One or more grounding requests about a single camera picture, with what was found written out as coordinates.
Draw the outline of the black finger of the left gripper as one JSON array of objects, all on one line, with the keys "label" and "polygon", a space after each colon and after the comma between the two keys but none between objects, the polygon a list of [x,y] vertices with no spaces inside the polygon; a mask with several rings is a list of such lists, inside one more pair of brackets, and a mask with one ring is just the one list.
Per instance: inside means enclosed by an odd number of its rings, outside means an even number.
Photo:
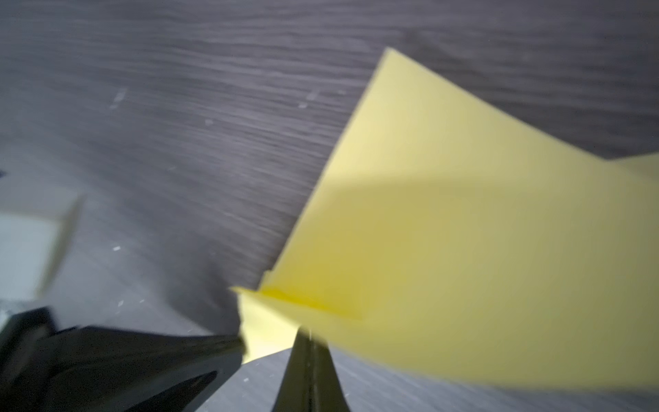
[{"label": "black finger of the left gripper", "polygon": [[196,411],[240,368],[238,336],[59,330],[42,307],[1,330],[3,411]]}]

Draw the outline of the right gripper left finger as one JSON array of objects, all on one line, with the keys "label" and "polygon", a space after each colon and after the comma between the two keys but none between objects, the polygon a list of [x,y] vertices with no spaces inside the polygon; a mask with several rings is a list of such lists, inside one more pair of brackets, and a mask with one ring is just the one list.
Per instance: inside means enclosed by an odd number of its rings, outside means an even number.
[{"label": "right gripper left finger", "polygon": [[312,340],[299,330],[283,375],[273,412],[304,412],[312,409],[310,373]]}]

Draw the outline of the yellow square paper sheet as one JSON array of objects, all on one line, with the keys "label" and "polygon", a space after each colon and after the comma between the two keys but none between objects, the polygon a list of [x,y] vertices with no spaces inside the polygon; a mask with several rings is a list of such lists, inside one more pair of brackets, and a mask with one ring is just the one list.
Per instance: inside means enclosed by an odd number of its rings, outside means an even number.
[{"label": "yellow square paper sheet", "polygon": [[257,290],[248,362],[298,329],[440,379],[658,385],[658,157],[606,161],[389,49]]}]

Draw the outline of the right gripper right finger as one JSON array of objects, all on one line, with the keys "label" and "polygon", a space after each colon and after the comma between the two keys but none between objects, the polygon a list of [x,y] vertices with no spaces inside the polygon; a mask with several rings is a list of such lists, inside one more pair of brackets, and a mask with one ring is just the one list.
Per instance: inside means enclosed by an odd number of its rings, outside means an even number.
[{"label": "right gripper right finger", "polygon": [[312,341],[310,355],[310,411],[350,412],[328,347]]}]

